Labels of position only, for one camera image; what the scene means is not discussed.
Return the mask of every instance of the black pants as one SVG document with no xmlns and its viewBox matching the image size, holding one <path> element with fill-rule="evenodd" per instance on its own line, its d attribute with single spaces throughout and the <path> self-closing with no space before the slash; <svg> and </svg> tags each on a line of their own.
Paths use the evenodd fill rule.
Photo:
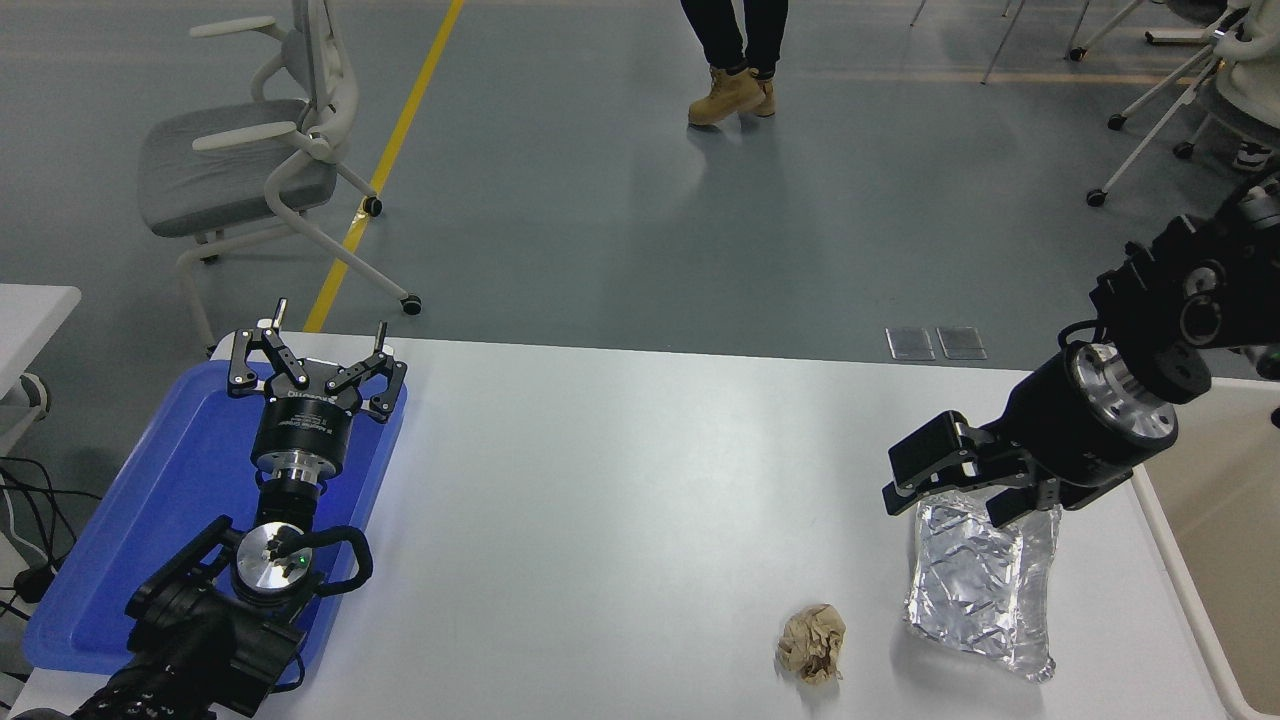
<svg viewBox="0 0 1280 720">
<path fill-rule="evenodd" d="M 694 35 L 703 44 L 707 61 L 716 68 L 736 68 L 746 61 L 769 77 L 778 64 L 787 0 L 742 0 L 746 14 L 746 55 L 737 29 L 732 0 L 680 0 Z"/>
</svg>

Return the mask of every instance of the gray floor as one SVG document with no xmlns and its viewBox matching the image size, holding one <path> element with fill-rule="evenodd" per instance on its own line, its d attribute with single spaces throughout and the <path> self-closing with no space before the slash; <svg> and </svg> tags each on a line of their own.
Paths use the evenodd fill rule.
<svg viewBox="0 0 1280 720">
<path fill-rule="evenodd" d="M 1119 4 L 1094 3 L 1085 31 Z M 246 100 L 269 46 L 186 29 L 279 5 L 0 6 L 0 281 L 84 295 L 35 365 L 54 414 L 17 448 L 63 487 L 106 488 L 202 360 L 172 273 L 186 245 L 137 214 L 137 149 L 166 117 Z M 324 329 L 878 363 L 887 325 L 974 325 L 991 354 L 974 364 L 1034 368 L 1092 316 L 1087 292 L 1125 241 L 1213 210 L 1239 181 L 1235 141 L 1172 159 L 1201 117 L 1187 110 L 1087 208 L 1172 100 L 1103 127 L 1189 56 L 1142 42 L 1178 20 L 1146 6 L 1074 64 L 1079 6 L 1030 0 L 980 86 L 1002 4 L 933 0 L 909 28 L 914 5 L 794 3 L 777 117 L 699 131 L 685 111 L 705 65 L 675 0 L 470 0 L 360 249 L 428 309 L 399 315 L 349 274 Z M 362 97 L 349 164 L 366 176 L 447 6 L 339 3 Z M 357 201 L 343 187 L 314 218 L 340 237 Z M 301 328 L 328 266 L 292 238 L 200 268 L 215 331 L 280 295 Z M 1229 360 L 1212 364 L 1244 374 Z M 83 523 L 88 506 L 72 510 Z"/>
</svg>

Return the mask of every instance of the white chair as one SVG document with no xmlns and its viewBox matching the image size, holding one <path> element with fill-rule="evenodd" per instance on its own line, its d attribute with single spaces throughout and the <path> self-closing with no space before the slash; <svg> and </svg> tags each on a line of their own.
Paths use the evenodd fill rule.
<svg viewBox="0 0 1280 720">
<path fill-rule="evenodd" d="M 1280 146 L 1280 1 L 1272 5 L 1271 0 L 1262 0 L 1251 8 L 1229 9 L 1217 27 L 1206 33 L 1206 40 L 1210 42 L 1212 60 L 1106 184 L 1085 195 L 1089 205 L 1097 208 L 1106 202 L 1120 176 L 1178 109 L 1192 102 L 1204 108 L 1206 118 L 1189 140 L 1174 146 L 1174 155 L 1179 159 L 1192 156 L 1196 141 L 1213 122 L 1243 140 L 1270 147 Z"/>
<path fill-rule="evenodd" d="M 381 213 L 376 190 L 343 164 L 360 92 L 328 0 L 292 0 L 292 27 L 257 17 L 201 26 L 192 37 L 260 32 L 279 49 L 253 74 L 252 102 L 187 113 L 147 135 L 138 161 L 142 218 L 161 237 L 195 237 L 178 259 L 178 279 L 206 348 L 215 338 L 196 291 L 192 264 L 288 234 L 302 234 L 342 260 L 416 315 L 421 300 L 392 282 L 308 222 L 303 213 L 329 201 L 340 176 Z M 268 100 L 264 85 L 287 70 L 305 99 Z M 273 220 L 233 237 L 230 228 Z"/>
<path fill-rule="evenodd" d="M 924 5 L 929 0 L 920 0 L 920 5 L 915 9 L 915 15 L 911 17 L 911 27 L 915 27 L 915 20 L 920 19 L 920 13 L 924 12 Z M 1018 24 L 1018 18 L 1023 14 L 1023 6 L 1027 5 L 1027 0 L 1018 0 L 1018 9 L 1014 10 L 1014 17 L 1009 20 L 1009 27 L 1005 28 L 1005 35 L 1000 38 L 1000 45 L 996 46 L 996 51 L 991 55 L 991 63 L 987 64 L 987 72 L 983 73 L 982 85 L 987 85 L 987 79 L 991 78 L 991 72 L 996 68 L 996 60 L 1000 59 L 1000 54 L 1005 50 L 1005 44 L 1009 42 L 1009 36 L 1014 32 L 1014 26 Z M 1014 6 L 1014 0 L 1005 0 L 1005 12 L 1000 14 L 1002 18 L 1009 17 L 1009 9 Z M 1075 41 L 1075 35 L 1080 31 L 1080 24 L 1084 23 L 1084 13 L 1089 10 L 1089 0 L 1084 0 L 1084 5 L 1080 8 L 1080 17 L 1075 20 L 1075 31 L 1071 32 L 1070 42 Z"/>
<path fill-rule="evenodd" d="M 1151 0 L 1130 0 L 1128 5 L 1120 9 L 1119 13 L 1111 15 L 1111 18 L 1103 23 L 1092 37 L 1085 40 L 1082 45 L 1075 45 L 1075 38 L 1080 32 L 1082 23 L 1075 23 L 1075 31 L 1071 33 L 1071 40 L 1068 41 L 1066 56 L 1071 60 L 1079 63 L 1084 56 L 1092 50 L 1098 42 L 1102 41 L 1112 29 L 1116 28 L 1125 18 L 1128 18 L 1134 10 L 1142 5 L 1149 3 Z M 1208 26 L 1210 23 L 1217 20 L 1222 13 L 1226 10 L 1225 0 L 1166 0 L 1165 6 L 1169 12 L 1178 15 L 1179 18 L 1198 26 L 1201 28 Z M 1084 9 L 1088 10 L 1089 3 L 1085 0 Z M 1080 20 L 1084 19 L 1084 13 L 1080 13 Z M 1169 45 L 1169 44 L 1203 44 L 1203 37 L 1201 31 L 1179 32 L 1179 31 L 1148 31 L 1147 42 L 1151 45 Z"/>
</svg>

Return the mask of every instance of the crumpled paper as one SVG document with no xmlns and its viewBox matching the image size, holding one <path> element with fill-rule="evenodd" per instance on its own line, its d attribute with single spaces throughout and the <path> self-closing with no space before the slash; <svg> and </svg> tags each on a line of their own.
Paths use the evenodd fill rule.
<svg viewBox="0 0 1280 720">
<path fill-rule="evenodd" d="M 840 679 L 836 661 L 845 643 L 845 621 L 829 605 L 812 605 L 787 620 L 778 639 L 778 661 L 810 685 Z"/>
</svg>

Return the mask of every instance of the tan boot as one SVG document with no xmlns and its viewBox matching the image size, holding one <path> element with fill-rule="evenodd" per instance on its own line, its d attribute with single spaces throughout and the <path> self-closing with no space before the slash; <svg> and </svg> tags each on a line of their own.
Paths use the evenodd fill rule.
<svg viewBox="0 0 1280 720">
<path fill-rule="evenodd" d="M 689 124 L 710 126 L 740 110 L 750 110 L 764 101 L 764 91 L 749 73 L 736 76 L 712 68 L 712 91 L 689 106 Z"/>
<path fill-rule="evenodd" d="M 773 78 L 760 79 L 760 70 L 755 68 L 751 68 L 750 73 L 755 78 L 755 85 L 760 87 L 760 92 L 764 94 L 764 100 L 755 108 L 751 108 L 751 111 L 758 118 L 772 118 L 778 111 L 778 105 L 773 101 Z"/>
</svg>

